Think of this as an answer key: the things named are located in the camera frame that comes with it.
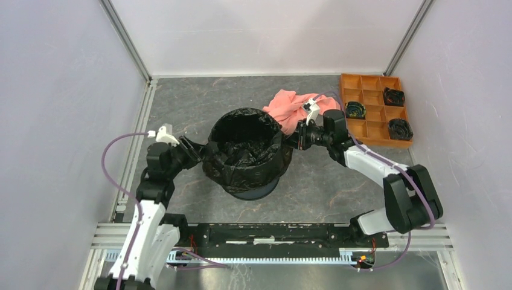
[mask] orange compartment tray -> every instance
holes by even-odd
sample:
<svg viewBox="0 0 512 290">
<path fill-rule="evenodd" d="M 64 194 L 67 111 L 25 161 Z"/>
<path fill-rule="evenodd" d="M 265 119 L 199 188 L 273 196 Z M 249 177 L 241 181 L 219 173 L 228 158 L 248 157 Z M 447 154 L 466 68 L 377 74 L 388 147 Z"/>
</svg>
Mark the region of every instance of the orange compartment tray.
<svg viewBox="0 0 512 290">
<path fill-rule="evenodd" d="M 351 101 L 366 107 L 365 120 L 347 119 L 348 129 L 358 140 L 369 146 L 409 148 L 412 145 L 412 139 L 404 141 L 389 137 L 389 120 L 402 118 L 409 121 L 405 104 L 404 107 L 384 105 L 382 94 L 385 88 L 402 91 L 398 77 L 342 74 L 339 87 L 343 107 Z"/>
</svg>

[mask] black garbage bag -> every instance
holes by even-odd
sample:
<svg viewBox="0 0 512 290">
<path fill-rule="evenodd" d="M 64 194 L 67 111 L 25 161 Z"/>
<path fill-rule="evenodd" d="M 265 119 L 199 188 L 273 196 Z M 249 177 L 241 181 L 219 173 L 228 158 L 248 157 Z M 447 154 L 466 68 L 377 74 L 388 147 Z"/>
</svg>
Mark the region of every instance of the black garbage bag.
<svg viewBox="0 0 512 290">
<path fill-rule="evenodd" d="M 288 169 L 293 149 L 284 140 L 281 125 L 269 114 L 236 109 L 213 126 L 203 171 L 232 195 L 259 189 Z"/>
</svg>

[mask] purple cable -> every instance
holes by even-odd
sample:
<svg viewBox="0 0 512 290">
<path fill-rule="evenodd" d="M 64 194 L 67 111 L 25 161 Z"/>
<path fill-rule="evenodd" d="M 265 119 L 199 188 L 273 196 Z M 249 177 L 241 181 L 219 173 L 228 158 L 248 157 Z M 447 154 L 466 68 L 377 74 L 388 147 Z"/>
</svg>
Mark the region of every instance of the purple cable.
<svg viewBox="0 0 512 290">
<path fill-rule="evenodd" d="M 375 270 L 382 270 L 382 269 L 386 269 L 387 267 L 391 267 L 391 266 L 397 264 L 401 259 L 403 259 L 405 257 L 405 254 L 409 250 L 409 247 L 411 246 L 411 236 L 412 236 L 412 234 L 411 234 L 411 232 L 409 232 L 409 236 L 407 238 L 407 244 L 405 245 L 405 249 L 403 249 L 403 252 L 399 255 L 398 258 L 396 258 L 395 261 L 393 261 L 389 264 L 383 265 L 383 266 L 372 267 L 371 269 L 360 269 L 360 271 L 371 272 L 371 271 L 375 271 Z"/>
<path fill-rule="evenodd" d="M 126 253 L 124 255 L 123 264 L 128 262 L 128 258 L 130 256 L 130 252 L 132 251 L 133 244 L 135 243 L 135 238 L 137 237 L 137 233 L 139 232 L 140 222 L 142 220 L 142 206 L 141 206 L 140 202 L 137 200 L 137 198 L 135 198 L 135 196 L 133 194 L 131 194 L 128 190 L 124 189 L 117 182 L 115 182 L 115 180 L 107 172 L 107 168 L 105 166 L 105 156 L 107 155 L 107 151 L 110 149 L 110 147 L 114 143 L 116 143 L 120 139 L 123 139 L 123 138 L 126 138 L 126 137 L 132 137 L 132 136 L 147 136 L 147 133 L 145 133 L 145 132 L 138 132 L 138 133 L 129 133 L 129 134 L 121 135 L 121 136 L 117 137 L 116 139 L 112 140 L 107 145 L 107 147 L 105 147 L 105 150 L 103 150 L 103 154 L 101 155 L 101 169 L 103 170 L 103 174 L 105 174 L 105 177 L 108 179 L 108 181 L 110 181 L 110 183 L 112 183 L 115 186 L 116 189 L 120 190 L 125 195 L 127 195 L 128 197 L 133 198 L 133 200 L 135 200 L 135 205 L 136 205 L 137 211 L 139 213 L 139 216 L 137 218 L 138 222 L 135 225 L 135 230 L 133 231 L 132 239 L 130 240 L 130 243 L 128 244 L 128 248 L 126 248 Z M 116 290 L 120 290 L 121 289 L 121 281 L 123 280 L 123 274 L 124 274 L 124 267 L 121 266 L 121 271 L 119 272 L 119 277 L 117 278 L 117 283 L 115 285 L 115 289 Z"/>
<path fill-rule="evenodd" d="M 226 264 L 221 264 L 221 263 L 213 262 L 212 260 L 208 260 L 206 258 L 203 258 L 200 255 L 198 255 L 198 254 L 196 254 L 196 253 L 194 253 L 192 251 L 189 251 L 187 249 L 173 248 L 173 251 L 179 251 L 179 252 L 187 253 L 187 254 L 191 255 L 192 257 L 194 257 L 196 259 L 199 259 L 201 261 L 204 261 L 206 263 L 210 263 L 211 264 L 209 266 L 200 266 L 200 267 L 192 267 L 192 268 L 189 268 L 189 267 L 176 268 L 176 270 L 178 270 L 178 271 L 188 271 L 188 270 L 208 269 L 208 268 L 226 268 L 227 267 Z"/>
<path fill-rule="evenodd" d="M 318 94 L 317 96 L 315 96 L 313 99 L 316 100 L 321 95 L 325 95 L 327 93 L 331 93 L 331 94 L 336 96 L 336 98 L 338 99 L 338 102 L 340 104 L 341 111 L 343 111 L 343 113 L 344 113 L 345 109 L 343 108 L 343 102 L 341 102 L 341 98 L 339 97 L 337 92 L 334 92 L 334 91 L 322 92 L 322 93 Z M 416 194 L 420 198 L 421 203 L 423 204 L 423 206 L 425 207 L 425 209 L 427 211 L 427 214 L 429 215 L 430 224 L 428 226 L 426 226 L 426 227 L 420 227 L 419 229 L 421 229 L 421 230 L 430 230 L 431 228 L 433 228 L 434 225 L 435 225 L 434 213 L 432 212 L 432 209 L 430 209 L 430 206 L 429 206 L 427 200 L 425 199 L 425 197 L 423 196 L 423 193 L 421 192 L 420 188 L 418 187 L 418 185 L 416 185 L 414 180 L 407 174 L 407 172 L 405 172 L 405 170 L 403 170 L 402 168 L 400 168 L 398 166 L 395 166 L 392 162 L 388 161 L 386 158 L 380 156 L 379 154 L 376 154 L 372 150 L 366 149 L 363 146 L 361 146 L 359 144 L 359 142 L 357 142 L 356 138 L 352 134 L 350 134 L 350 131 L 348 130 L 348 124 L 347 124 L 347 131 L 348 131 L 348 134 L 350 135 L 350 137 L 352 138 L 352 140 L 354 141 L 354 144 L 357 146 L 357 148 L 359 148 L 365 154 L 368 154 L 369 156 L 371 156 L 371 157 L 379 160 L 380 162 L 386 164 L 387 166 L 390 166 L 390 167 L 398 170 L 398 172 L 400 172 L 405 177 L 405 179 L 407 179 L 407 181 L 412 185 L 412 188 L 416 191 Z M 411 234 L 411 232 L 409 232 L 408 239 L 407 239 L 407 244 L 405 245 L 405 249 L 403 249 L 403 252 L 399 255 L 399 257 L 395 261 L 393 261 L 393 262 L 391 262 L 389 264 L 383 265 L 383 266 L 372 268 L 372 269 L 361 269 L 361 271 L 370 272 L 370 271 L 375 271 L 375 270 L 379 270 L 379 269 L 385 269 L 385 268 L 387 268 L 389 266 L 395 265 L 396 263 L 401 261 L 401 259 L 404 258 L 405 254 L 409 250 L 409 247 L 411 246 L 411 238 L 412 238 L 412 234 Z"/>
<path fill-rule="evenodd" d="M 345 112 L 343 106 L 341 105 L 342 103 L 341 103 L 341 99 L 339 98 L 339 95 L 336 92 L 334 92 L 334 91 L 322 92 L 322 93 L 318 94 L 317 96 L 315 96 L 313 99 L 315 100 L 319 96 L 324 95 L 326 93 L 331 93 L 331 94 L 335 95 L 338 98 L 338 101 L 340 102 L 339 104 L 340 104 L 340 107 L 341 107 L 341 111 Z M 414 190 L 416 191 L 418 197 L 421 200 L 421 203 L 423 204 L 423 206 L 427 210 L 427 214 L 429 215 L 430 224 L 428 226 L 426 226 L 426 227 L 422 227 L 422 229 L 430 230 L 431 228 L 433 228 L 434 224 L 435 224 L 434 213 L 430 209 L 430 206 L 429 206 L 427 200 L 425 199 L 425 197 L 423 196 L 420 188 L 418 187 L 418 185 L 416 185 L 414 180 L 412 180 L 412 178 L 407 174 L 407 172 L 405 172 L 405 170 L 403 170 L 399 166 L 395 166 L 392 162 L 388 161 L 386 158 L 380 156 L 379 154 L 376 154 L 372 150 L 366 149 L 363 146 L 361 146 L 361 144 L 359 144 L 359 142 L 357 142 L 356 138 L 352 134 L 350 134 L 350 131 L 348 132 L 348 134 L 350 135 L 350 137 L 354 141 L 354 144 L 356 145 L 356 147 L 359 148 L 362 152 L 364 152 L 365 154 L 368 154 L 369 156 L 379 160 L 380 162 L 386 164 L 387 166 L 390 166 L 393 169 L 398 170 L 405 177 L 405 179 L 407 179 L 407 181 L 412 185 L 412 188 L 414 188 Z"/>
<path fill-rule="evenodd" d="M 107 151 L 110 149 L 110 147 L 112 147 L 112 145 L 114 143 L 116 143 L 117 141 L 119 141 L 120 139 L 123 139 L 123 138 L 126 138 L 126 137 L 134 137 L 134 136 L 147 136 L 148 134 L 145 133 L 145 132 L 138 132 L 138 133 L 129 133 L 129 134 L 124 134 L 124 135 L 121 135 L 119 137 L 117 137 L 116 139 L 112 140 L 106 147 L 105 149 L 103 150 L 103 154 L 101 155 L 101 169 L 103 171 L 103 174 L 105 175 L 105 177 L 107 178 L 107 180 L 112 183 L 114 185 L 114 187 L 118 190 L 120 190 L 121 192 L 123 192 L 125 195 L 127 195 L 128 197 L 132 198 L 134 201 L 135 201 L 135 205 L 137 207 L 137 212 L 138 212 L 138 217 L 137 217 L 137 224 L 135 225 L 135 230 L 133 231 L 133 236 L 130 240 L 130 242 L 128 243 L 128 247 L 126 248 L 126 253 L 124 255 L 124 259 L 123 259 L 123 264 L 124 263 L 127 263 L 128 262 L 128 258 L 130 256 L 130 253 L 132 251 L 132 248 L 133 248 L 133 244 L 135 243 L 135 239 L 137 237 L 137 234 L 139 232 L 139 228 L 140 228 L 140 222 L 142 220 L 142 206 L 140 204 L 140 202 L 137 200 L 137 198 L 135 197 L 135 195 L 131 194 L 131 192 L 129 192 L 128 190 L 124 189 L 122 186 L 120 186 L 117 182 L 115 182 L 115 180 L 110 176 L 110 174 L 107 172 L 107 168 L 105 166 L 105 157 L 107 155 Z M 208 262 L 208 263 L 211 263 L 212 265 L 211 266 L 201 266 L 201 267 L 193 267 L 193 268 L 179 268 L 180 271 L 188 271 L 188 270 L 196 270 L 196 269 L 207 269 L 207 268 L 226 268 L 227 266 L 224 265 L 224 264 L 221 264 L 221 263 L 217 263 L 217 262 L 213 262 L 213 261 L 210 261 L 208 259 L 205 259 L 197 254 L 195 254 L 194 252 L 191 252 L 191 251 L 188 251 L 186 249 L 183 249 L 183 248 L 175 248 L 174 250 L 178 250 L 178 251 L 182 251 L 182 252 L 185 252 L 199 260 L 203 260 L 205 262 Z M 119 272 L 119 277 L 117 279 L 117 282 L 116 282 L 116 285 L 115 285 L 115 290 L 121 290 L 121 281 L 123 280 L 123 274 L 124 274 L 124 267 L 121 267 L 121 271 Z"/>
</svg>

